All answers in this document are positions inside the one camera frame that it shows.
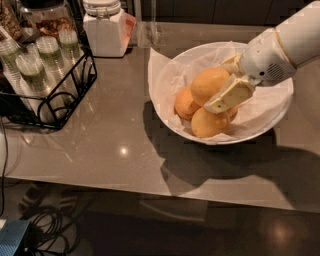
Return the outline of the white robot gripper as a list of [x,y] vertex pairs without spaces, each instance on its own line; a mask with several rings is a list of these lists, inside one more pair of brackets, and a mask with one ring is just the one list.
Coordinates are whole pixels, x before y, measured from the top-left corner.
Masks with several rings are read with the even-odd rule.
[[247,44],[241,55],[230,56],[219,67],[231,76],[221,90],[204,104],[207,111],[215,114],[251,98],[255,91],[253,79],[265,86],[273,86],[296,73],[296,67],[287,56],[275,29],[265,30]]

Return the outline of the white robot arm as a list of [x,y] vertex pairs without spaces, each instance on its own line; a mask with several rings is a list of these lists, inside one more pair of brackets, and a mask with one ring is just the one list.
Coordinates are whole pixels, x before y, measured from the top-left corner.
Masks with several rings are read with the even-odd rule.
[[220,66],[230,78],[204,107],[221,113],[251,98],[258,86],[274,86],[320,56],[320,2],[313,1],[293,16],[252,39]]

